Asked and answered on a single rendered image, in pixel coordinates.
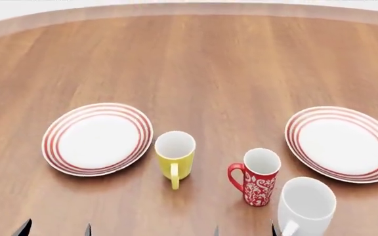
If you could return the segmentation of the red mug with white pattern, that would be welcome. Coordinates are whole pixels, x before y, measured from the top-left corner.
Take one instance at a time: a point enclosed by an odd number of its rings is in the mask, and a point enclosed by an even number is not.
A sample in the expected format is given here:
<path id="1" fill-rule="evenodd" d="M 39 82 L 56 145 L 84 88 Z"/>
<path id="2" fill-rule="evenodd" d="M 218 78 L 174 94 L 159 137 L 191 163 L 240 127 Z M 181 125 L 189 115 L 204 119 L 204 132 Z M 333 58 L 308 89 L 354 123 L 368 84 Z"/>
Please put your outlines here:
<path id="1" fill-rule="evenodd" d="M 263 207 L 270 202 L 280 168 L 281 161 L 276 153 L 256 148 L 245 153 L 242 163 L 232 163 L 227 176 L 248 205 Z"/>

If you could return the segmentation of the yellow mug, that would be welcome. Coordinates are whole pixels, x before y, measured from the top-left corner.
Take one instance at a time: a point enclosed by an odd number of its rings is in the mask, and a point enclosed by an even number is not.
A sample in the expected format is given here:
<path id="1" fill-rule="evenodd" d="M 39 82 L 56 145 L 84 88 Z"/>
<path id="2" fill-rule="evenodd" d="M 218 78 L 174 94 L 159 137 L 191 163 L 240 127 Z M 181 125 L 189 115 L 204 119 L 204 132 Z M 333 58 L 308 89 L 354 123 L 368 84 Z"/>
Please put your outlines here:
<path id="1" fill-rule="evenodd" d="M 157 138 L 154 149 L 160 171 L 171 181 L 172 189 L 177 190 L 180 180 L 192 171 L 195 139 L 183 131 L 169 131 Z"/>

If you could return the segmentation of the white plate with red rings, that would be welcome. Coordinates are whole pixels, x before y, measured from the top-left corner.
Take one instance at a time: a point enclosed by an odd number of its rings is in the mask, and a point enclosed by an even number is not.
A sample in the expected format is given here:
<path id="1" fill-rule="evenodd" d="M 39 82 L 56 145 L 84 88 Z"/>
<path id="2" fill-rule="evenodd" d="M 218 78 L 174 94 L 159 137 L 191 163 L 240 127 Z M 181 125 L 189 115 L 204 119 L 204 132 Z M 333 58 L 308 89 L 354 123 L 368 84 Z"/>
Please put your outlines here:
<path id="1" fill-rule="evenodd" d="M 54 121 L 41 143 L 48 164 L 72 176 L 103 176 L 128 167 L 150 147 L 149 118 L 126 104 L 99 103 L 73 109 Z"/>
<path id="2" fill-rule="evenodd" d="M 285 126 L 285 141 L 298 160 L 344 182 L 378 182 L 378 120 L 336 106 L 306 108 Z"/>

